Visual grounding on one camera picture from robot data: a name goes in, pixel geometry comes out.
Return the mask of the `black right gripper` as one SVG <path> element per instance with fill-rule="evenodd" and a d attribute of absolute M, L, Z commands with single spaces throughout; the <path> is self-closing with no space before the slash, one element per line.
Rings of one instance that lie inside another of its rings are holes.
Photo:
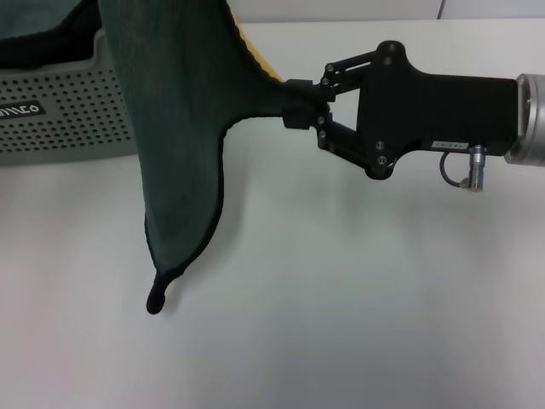
<path fill-rule="evenodd" d="M 317 133 L 318 147 L 385 180 L 396 162 L 414 151 L 466 153 L 482 146 L 501 157 L 518 135 L 518 85 L 513 79 L 421 72 L 396 41 L 376 51 L 329 62 L 322 77 L 284 83 L 289 103 L 334 102 L 362 93 L 357 131 L 332 120 L 330 112 L 285 111 L 284 127 Z"/>

